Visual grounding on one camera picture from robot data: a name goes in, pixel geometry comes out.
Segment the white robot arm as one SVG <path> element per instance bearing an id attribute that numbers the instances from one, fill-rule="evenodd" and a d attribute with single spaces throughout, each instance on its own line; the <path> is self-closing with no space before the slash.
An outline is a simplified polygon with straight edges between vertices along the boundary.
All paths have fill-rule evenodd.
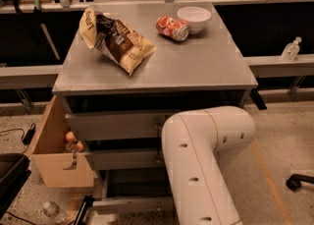
<path id="1" fill-rule="evenodd" d="M 243 225 L 217 158 L 237 156 L 255 135 L 243 109 L 177 113 L 162 129 L 162 150 L 180 225 Z"/>

